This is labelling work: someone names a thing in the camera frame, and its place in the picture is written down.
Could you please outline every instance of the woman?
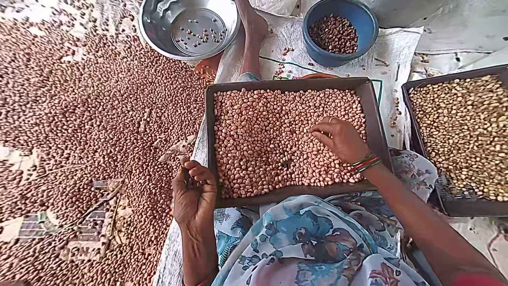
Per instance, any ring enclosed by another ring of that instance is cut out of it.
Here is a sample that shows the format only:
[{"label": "woman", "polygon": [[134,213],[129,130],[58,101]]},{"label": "woman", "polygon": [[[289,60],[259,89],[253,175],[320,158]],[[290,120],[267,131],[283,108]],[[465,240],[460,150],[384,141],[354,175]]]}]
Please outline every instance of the woman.
[{"label": "woman", "polygon": [[[340,160],[353,164],[370,150],[348,122],[325,118],[310,130]],[[213,211],[217,186],[210,170],[183,159],[203,186],[187,189],[183,169],[173,180],[174,217],[182,232],[184,284],[424,286],[408,265],[379,245],[382,233],[363,224],[369,212],[347,215],[318,197],[290,197],[270,208],[218,270]],[[382,164],[362,171],[378,188],[444,286],[503,285],[503,275]]]}]

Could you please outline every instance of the blue bowl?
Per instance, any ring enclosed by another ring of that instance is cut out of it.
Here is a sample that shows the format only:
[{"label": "blue bowl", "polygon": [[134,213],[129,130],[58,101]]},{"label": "blue bowl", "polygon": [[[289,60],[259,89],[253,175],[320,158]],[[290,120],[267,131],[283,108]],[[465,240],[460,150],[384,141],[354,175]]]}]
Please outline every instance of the blue bowl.
[{"label": "blue bowl", "polygon": [[[354,53],[336,54],[318,47],[309,36],[309,27],[325,16],[347,18],[356,28],[358,49]],[[379,25],[370,9],[357,0],[321,0],[310,7],[303,20],[303,39],[310,57],[325,67],[339,67],[363,56],[374,45]]]}]

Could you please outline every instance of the bowl rim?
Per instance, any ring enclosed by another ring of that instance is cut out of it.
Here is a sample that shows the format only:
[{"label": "bowl rim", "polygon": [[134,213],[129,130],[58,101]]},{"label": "bowl rim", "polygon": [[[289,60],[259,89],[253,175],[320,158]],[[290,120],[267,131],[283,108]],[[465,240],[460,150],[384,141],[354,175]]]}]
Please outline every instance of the bowl rim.
[{"label": "bowl rim", "polygon": [[225,50],[233,42],[233,40],[236,38],[236,34],[238,33],[238,30],[240,30],[240,25],[241,25],[240,12],[238,11],[238,7],[236,7],[236,2],[235,2],[236,19],[237,19],[236,26],[235,26],[235,29],[233,30],[232,34],[231,34],[231,37],[228,40],[229,42],[226,43],[224,48],[218,49],[217,51],[212,51],[212,52],[209,52],[209,53],[206,53],[206,54],[195,55],[195,56],[179,56],[179,55],[170,54],[170,53],[168,53],[166,51],[163,51],[159,47],[157,47],[152,42],[152,40],[150,40],[148,35],[146,34],[145,27],[143,26],[143,10],[145,8],[146,1],[147,0],[143,0],[141,2],[141,5],[139,6],[138,26],[139,26],[139,30],[140,30],[141,36],[148,43],[148,45],[150,45],[150,47],[152,47],[154,50],[156,50],[160,54],[167,56],[168,58],[172,58],[172,59],[180,60],[180,61],[199,61],[199,60],[204,60],[204,59],[207,59],[207,58],[211,58],[212,56],[214,56],[214,55],[222,52],[223,50]]},{"label": "bowl rim", "polygon": [[[316,43],[314,43],[314,41],[312,40],[312,38],[309,35],[309,31],[308,31],[308,28],[307,28],[307,23],[309,21],[309,15],[312,13],[312,11],[317,6],[326,4],[328,2],[333,2],[333,1],[337,1],[337,2],[349,2],[349,3],[352,3],[354,5],[359,6],[360,8],[365,10],[365,12],[367,12],[367,14],[370,16],[372,22],[374,23],[374,28],[375,28],[375,31],[372,34],[372,37],[370,38],[370,44],[369,45],[364,46],[363,49],[361,49],[359,51],[357,50],[354,53],[336,54],[336,53],[332,53],[332,52],[326,51],[326,50],[320,48],[318,45],[316,45]],[[305,17],[303,19],[302,30],[303,30],[303,36],[304,36],[303,38],[304,38],[304,40],[305,40],[305,42],[307,43],[308,46],[310,46],[313,49],[316,49],[318,51],[324,52],[326,56],[332,56],[332,57],[336,57],[336,58],[338,58],[340,60],[350,61],[350,60],[354,60],[354,59],[357,59],[357,58],[363,56],[364,54],[366,54],[370,50],[370,48],[372,48],[372,46],[376,42],[377,35],[379,33],[379,24],[377,22],[377,19],[376,19],[376,16],[374,15],[374,13],[363,2],[360,2],[360,1],[357,1],[357,0],[321,0],[321,1],[316,2],[314,5],[312,5],[312,7],[310,7],[310,9],[307,11],[307,13],[305,13]]]}]

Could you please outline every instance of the dark brown tray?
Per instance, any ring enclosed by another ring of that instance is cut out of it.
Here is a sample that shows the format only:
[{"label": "dark brown tray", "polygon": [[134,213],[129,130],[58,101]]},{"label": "dark brown tray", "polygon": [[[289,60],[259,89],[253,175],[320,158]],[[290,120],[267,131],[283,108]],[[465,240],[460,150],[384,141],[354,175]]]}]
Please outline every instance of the dark brown tray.
[{"label": "dark brown tray", "polygon": [[[282,92],[297,92],[300,90],[354,90],[360,97],[363,112],[366,119],[367,143],[372,152],[383,160],[383,164],[393,171],[392,161],[388,152],[388,145],[383,131],[383,126],[379,117],[376,96],[372,82],[367,77],[349,77],[349,78],[327,78],[327,79],[296,79],[296,80],[267,80],[251,82],[232,82],[210,85],[206,90],[206,124],[208,138],[208,167],[217,179],[217,165],[215,162],[215,134],[213,125],[215,123],[213,94],[217,92],[226,92],[233,90],[281,90]],[[259,205],[268,203],[278,203],[287,197],[301,194],[312,194],[326,198],[335,194],[352,193],[357,191],[375,190],[376,188],[367,181],[359,183],[336,183],[325,187],[313,186],[288,186],[281,189],[270,191],[268,194],[257,195],[246,198],[217,199],[217,208],[237,207],[246,205]]]},{"label": "dark brown tray", "polygon": [[[428,158],[427,151],[420,135],[420,128],[415,120],[415,114],[412,110],[412,104],[409,99],[409,90],[428,84],[436,84],[454,79],[474,78],[485,75],[497,75],[499,80],[506,88],[508,86],[508,65],[500,65],[489,68],[477,69],[461,73],[448,74],[443,76],[425,78],[406,82],[402,85],[404,102],[409,110],[411,118],[411,139],[409,148],[416,153]],[[450,193],[449,179],[440,176],[435,184],[434,191],[437,194],[437,206],[442,208],[445,214],[449,216],[482,216],[482,217],[505,217],[508,216],[508,202],[490,201],[472,195],[452,195]]]}]

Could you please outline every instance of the pile of peanuts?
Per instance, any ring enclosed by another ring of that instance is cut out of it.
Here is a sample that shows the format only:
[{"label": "pile of peanuts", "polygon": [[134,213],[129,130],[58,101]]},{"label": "pile of peanuts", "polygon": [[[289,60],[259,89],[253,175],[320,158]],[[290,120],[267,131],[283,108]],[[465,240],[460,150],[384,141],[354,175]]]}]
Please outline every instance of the pile of peanuts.
[{"label": "pile of peanuts", "polygon": [[312,24],[308,32],[313,42],[325,51],[348,54],[358,49],[356,28],[347,18],[325,16]]},{"label": "pile of peanuts", "polygon": [[[159,159],[197,132],[206,86],[189,65],[143,47],[137,37],[119,46],[113,37],[89,33],[81,40],[52,23],[37,27],[46,35],[31,34],[28,23],[0,21],[0,146],[24,155],[38,150],[32,171],[40,175],[22,184],[22,171],[0,160],[0,223],[51,211],[66,227],[104,195],[91,182],[119,178],[117,199],[130,214],[109,243],[98,243],[104,252],[98,260],[61,257],[79,235],[75,228],[0,242],[0,281],[152,285],[179,170],[178,154]],[[73,52],[68,45],[86,46],[87,59],[63,61]]]},{"label": "pile of peanuts", "polygon": [[214,147],[223,198],[362,179],[309,133],[325,116],[334,116],[351,122],[365,140],[365,115],[355,91],[242,89],[214,98]]},{"label": "pile of peanuts", "polygon": [[429,159],[452,193],[508,201],[508,90],[497,76],[410,90]]}]

